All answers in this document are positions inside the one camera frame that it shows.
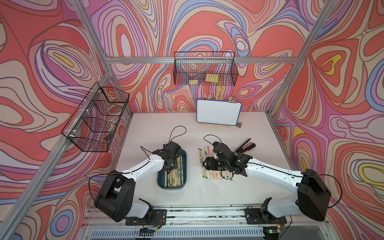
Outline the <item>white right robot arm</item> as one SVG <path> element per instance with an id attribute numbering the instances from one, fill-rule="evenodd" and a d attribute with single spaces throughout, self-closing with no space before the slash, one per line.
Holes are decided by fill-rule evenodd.
<path id="1" fill-rule="evenodd" d="M 264 218 L 304 215 L 318 222 L 325 220 L 332 194 L 316 171 L 276 167 L 250 155 L 236 154 L 224 143 L 214 142 L 213 147 L 214 156 L 203 161 L 206 170 L 261 179 L 291 193 L 280 199 L 266 198 L 260 208 Z"/>

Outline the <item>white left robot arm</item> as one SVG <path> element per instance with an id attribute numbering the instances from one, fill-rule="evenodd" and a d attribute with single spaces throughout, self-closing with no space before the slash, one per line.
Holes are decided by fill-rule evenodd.
<path id="1" fill-rule="evenodd" d="M 143 149 L 146 160 L 128 170 L 113 170 L 107 174 L 94 206 L 117 223 L 126 218 L 148 223 L 153 217 L 153 206 L 143 199 L 135 199 L 136 185 L 155 173 L 176 169 L 181 149 L 172 141 L 150 154 Z"/>

